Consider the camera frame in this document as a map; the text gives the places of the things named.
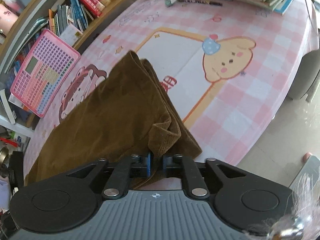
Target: crosshair logo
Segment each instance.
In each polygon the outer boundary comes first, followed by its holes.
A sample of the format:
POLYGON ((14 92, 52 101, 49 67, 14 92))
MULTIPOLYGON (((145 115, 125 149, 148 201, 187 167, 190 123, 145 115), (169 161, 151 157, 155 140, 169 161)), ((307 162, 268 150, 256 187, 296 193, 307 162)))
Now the crosshair logo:
POLYGON ((153 193, 151 196, 154 197, 154 198, 159 198, 159 197, 161 197, 161 195, 158 194, 158 193, 153 193))

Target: white bottle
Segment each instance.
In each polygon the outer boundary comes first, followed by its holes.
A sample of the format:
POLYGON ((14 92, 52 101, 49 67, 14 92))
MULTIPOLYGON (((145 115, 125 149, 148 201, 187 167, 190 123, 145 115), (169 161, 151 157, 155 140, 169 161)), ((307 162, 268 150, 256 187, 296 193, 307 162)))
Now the white bottle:
POLYGON ((22 13, 22 9, 20 8, 20 6, 17 4, 16 0, 3 0, 4 3, 9 6, 11 9, 13 9, 14 11, 16 11, 18 14, 22 13))

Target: tile floor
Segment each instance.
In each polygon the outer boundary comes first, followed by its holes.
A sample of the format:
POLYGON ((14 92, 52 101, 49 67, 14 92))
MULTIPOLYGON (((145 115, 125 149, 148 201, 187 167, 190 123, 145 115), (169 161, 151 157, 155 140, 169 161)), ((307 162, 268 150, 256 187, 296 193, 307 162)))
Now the tile floor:
POLYGON ((312 103, 286 98, 275 118, 238 167, 285 186, 312 152, 320 158, 320 91, 312 103))

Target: brown velvet garment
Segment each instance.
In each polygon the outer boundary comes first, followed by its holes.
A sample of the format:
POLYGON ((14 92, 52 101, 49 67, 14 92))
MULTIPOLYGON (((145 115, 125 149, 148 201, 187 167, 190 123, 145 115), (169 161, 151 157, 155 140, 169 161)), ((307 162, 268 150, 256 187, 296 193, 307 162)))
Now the brown velvet garment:
MULTIPOLYGON (((50 134, 25 179, 40 181, 85 163, 117 162, 130 154, 153 152, 154 176, 160 157, 193 158, 201 148, 183 125, 151 64, 129 51, 102 82, 50 134)), ((141 186, 147 179, 135 181, 141 186)))

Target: pink bottle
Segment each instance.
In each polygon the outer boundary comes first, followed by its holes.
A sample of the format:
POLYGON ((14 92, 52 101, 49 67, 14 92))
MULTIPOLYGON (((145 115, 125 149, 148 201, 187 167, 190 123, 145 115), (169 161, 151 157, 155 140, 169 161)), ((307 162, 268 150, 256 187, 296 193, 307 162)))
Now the pink bottle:
POLYGON ((9 30, 17 19, 18 16, 16 16, 12 11, 0 4, 0 31, 4 35, 8 35, 9 30))

